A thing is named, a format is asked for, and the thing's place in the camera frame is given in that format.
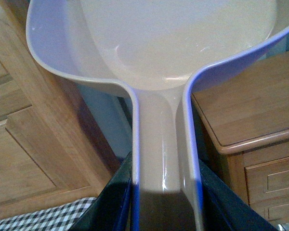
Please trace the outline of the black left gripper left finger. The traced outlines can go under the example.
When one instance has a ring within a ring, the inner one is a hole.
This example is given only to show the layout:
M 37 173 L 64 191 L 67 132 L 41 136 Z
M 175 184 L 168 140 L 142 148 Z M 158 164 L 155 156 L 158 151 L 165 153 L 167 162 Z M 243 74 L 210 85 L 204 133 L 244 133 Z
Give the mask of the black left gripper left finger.
M 121 163 L 97 199 L 80 219 L 73 231 L 124 231 L 127 227 L 132 188 L 132 153 Z

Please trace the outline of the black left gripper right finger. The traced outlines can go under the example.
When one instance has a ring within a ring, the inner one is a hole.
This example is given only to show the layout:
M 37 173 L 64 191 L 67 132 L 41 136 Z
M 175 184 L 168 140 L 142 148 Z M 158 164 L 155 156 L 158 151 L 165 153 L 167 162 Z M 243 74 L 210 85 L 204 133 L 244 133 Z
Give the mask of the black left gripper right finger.
M 199 160 L 207 231 L 276 231 Z

